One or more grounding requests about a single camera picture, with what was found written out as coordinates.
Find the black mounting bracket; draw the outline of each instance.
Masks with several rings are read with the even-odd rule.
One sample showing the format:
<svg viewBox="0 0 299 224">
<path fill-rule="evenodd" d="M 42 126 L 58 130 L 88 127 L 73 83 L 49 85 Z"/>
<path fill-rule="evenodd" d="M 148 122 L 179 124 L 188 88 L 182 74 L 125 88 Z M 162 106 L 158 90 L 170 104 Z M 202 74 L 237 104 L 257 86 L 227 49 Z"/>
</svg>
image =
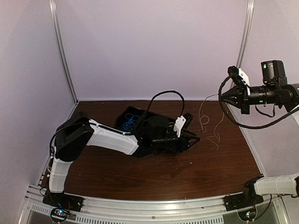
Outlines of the black mounting bracket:
<svg viewBox="0 0 299 224">
<path fill-rule="evenodd" d="M 258 179 L 260 179 L 260 177 L 256 177 L 246 182 L 244 184 L 244 191 L 242 193 L 236 195 L 226 195 L 223 198 L 226 210 L 238 210 L 262 203 L 263 197 L 261 195 L 257 195 L 254 189 L 254 183 Z"/>
<path fill-rule="evenodd" d="M 79 196 L 74 196 L 74 195 L 67 195 L 64 193 L 51 193 L 51 198 L 50 197 L 44 197 L 43 198 L 43 203 L 48 204 L 54 207 L 60 207 L 64 210 L 68 210 L 69 208 L 69 202 L 70 202 L 70 210 L 71 211 L 81 211 L 82 203 L 83 203 L 83 198 Z"/>
</svg>

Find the brown wooden surface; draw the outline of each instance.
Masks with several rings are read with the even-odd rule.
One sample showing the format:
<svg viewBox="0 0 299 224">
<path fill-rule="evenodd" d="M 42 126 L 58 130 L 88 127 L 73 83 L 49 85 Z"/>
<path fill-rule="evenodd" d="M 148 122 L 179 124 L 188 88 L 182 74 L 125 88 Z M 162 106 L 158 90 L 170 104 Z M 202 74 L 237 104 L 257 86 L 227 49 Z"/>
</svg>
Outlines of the brown wooden surface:
<svg viewBox="0 0 299 224">
<path fill-rule="evenodd" d="M 76 112 L 85 111 L 99 123 L 114 126 L 127 106 L 146 109 L 148 101 L 80 102 Z M 194 115 L 189 129 L 200 130 L 201 101 L 187 101 L 185 112 Z M 179 101 L 155 101 L 151 111 L 177 117 Z M 177 155 L 149 155 L 135 158 L 120 152 L 86 147 L 72 164 L 65 192 L 84 196 L 128 200 L 200 198 L 242 191 L 243 184 L 260 172 L 239 127 L 228 119 L 218 126 L 219 149 L 207 137 L 222 118 L 217 101 L 203 104 L 202 115 L 210 122 L 198 145 Z"/>
</svg>

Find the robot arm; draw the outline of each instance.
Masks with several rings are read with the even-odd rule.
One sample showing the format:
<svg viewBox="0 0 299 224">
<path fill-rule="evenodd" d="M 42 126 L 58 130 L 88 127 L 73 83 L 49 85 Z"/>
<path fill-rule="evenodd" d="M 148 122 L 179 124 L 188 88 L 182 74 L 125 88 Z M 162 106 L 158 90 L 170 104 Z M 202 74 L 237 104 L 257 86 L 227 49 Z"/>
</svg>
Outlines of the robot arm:
<svg viewBox="0 0 299 224">
<path fill-rule="evenodd" d="M 263 84 L 250 86 L 249 78 L 242 69 L 235 66 L 228 68 L 228 74 L 235 84 L 230 90 L 221 94 L 219 101 L 233 105 L 242 114 L 250 113 L 250 105 L 275 104 L 279 108 L 285 107 L 287 112 L 299 124 L 299 84 L 288 84 L 282 61 L 262 62 Z M 225 197 L 227 210 L 238 209 L 243 205 L 262 202 L 262 195 L 279 194 L 298 196 L 299 173 L 277 177 L 262 177 L 248 181 L 244 185 L 244 192 L 240 195 Z"/>
<path fill-rule="evenodd" d="M 99 146 L 135 157 L 161 152 L 183 152 L 199 141 L 196 134 L 186 130 L 191 114 L 169 120 L 162 115 L 152 116 L 137 126 L 133 133 L 123 132 L 89 119 L 80 112 L 57 129 L 51 156 L 49 191 L 62 193 L 69 167 L 85 146 Z"/>
</svg>

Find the white wall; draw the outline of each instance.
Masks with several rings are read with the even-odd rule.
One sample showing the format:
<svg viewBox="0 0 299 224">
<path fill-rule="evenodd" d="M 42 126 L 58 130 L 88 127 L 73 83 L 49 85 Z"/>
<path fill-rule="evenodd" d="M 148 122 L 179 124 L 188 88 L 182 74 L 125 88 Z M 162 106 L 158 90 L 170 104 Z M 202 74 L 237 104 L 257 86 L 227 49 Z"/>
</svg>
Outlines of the white wall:
<svg viewBox="0 0 299 224">
<path fill-rule="evenodd" d="M 73 107 L 47 0 L 0 1 L 0 223 L 15 223 Z"/>
<path fill-rule="evenodd" d="M 282 60 L 289 83 L 299 83 L 299 1 L 255 1 L 255 15 L 243 69 L 252 85 L 262 84 L 260 63 Z M 252 113 L 242 115 L 245 124 L 261 125 L 271 119 Z M 282 109 L 276 118 L 285 113 Z M 249 137 L 268 176 L 299 172 L 299 127 L 287 118 L 263 130 L 248 130 Z M 299 223 L 299 201 L 285 197 L 292 224 Z"/>
<path fill-rule="evenodd" d="M 246 0 L 58 1 L 77 97 L 150 99 L 175 89 L 186 99 L 203 99 L 216 93 L 220 77 L 236 63 L 246 5 Z"/>
</svg>

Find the blue cable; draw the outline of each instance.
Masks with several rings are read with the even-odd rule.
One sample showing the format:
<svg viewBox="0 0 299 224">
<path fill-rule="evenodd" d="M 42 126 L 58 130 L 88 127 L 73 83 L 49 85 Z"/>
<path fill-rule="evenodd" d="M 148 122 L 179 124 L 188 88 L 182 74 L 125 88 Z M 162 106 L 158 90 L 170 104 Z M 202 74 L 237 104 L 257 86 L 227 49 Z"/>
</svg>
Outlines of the blue cable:
<svg viewBox="0 0 299 224">
<path fill-rule="evenodd" d="M 140 118 L 138 115 L 133 115 L 131 113 L 127 113 L 125 115 L 125 118 L 128 120 L 126 123 L 124 123 L 121 128 L 125 131 L 125 132 L 130 132 L 132 131 L 132 129 L 135 127 L 135 122 L 138 118 Z"/>
</svg>

